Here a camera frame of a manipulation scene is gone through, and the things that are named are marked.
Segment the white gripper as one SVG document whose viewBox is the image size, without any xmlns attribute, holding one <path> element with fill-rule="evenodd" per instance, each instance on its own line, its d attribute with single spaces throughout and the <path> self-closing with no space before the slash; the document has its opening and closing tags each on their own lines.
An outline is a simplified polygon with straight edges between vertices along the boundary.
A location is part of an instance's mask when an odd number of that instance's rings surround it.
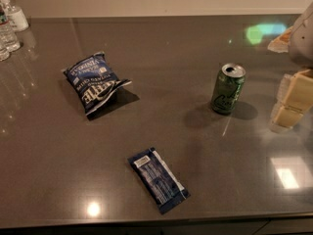
<svg viewBox="0 0 313 235">
<path fill-rule="evenodd" d="M 301 67 L 313 67 L 313 2 L 267 49 L 275 53 L 289 52 L 291 60 Z M 292 129 L 313 107 L 313 70 L 285 74 L 281 80 L 277 102 L 270 116 L 269 127 L 283 133 Z"/>
</svg>

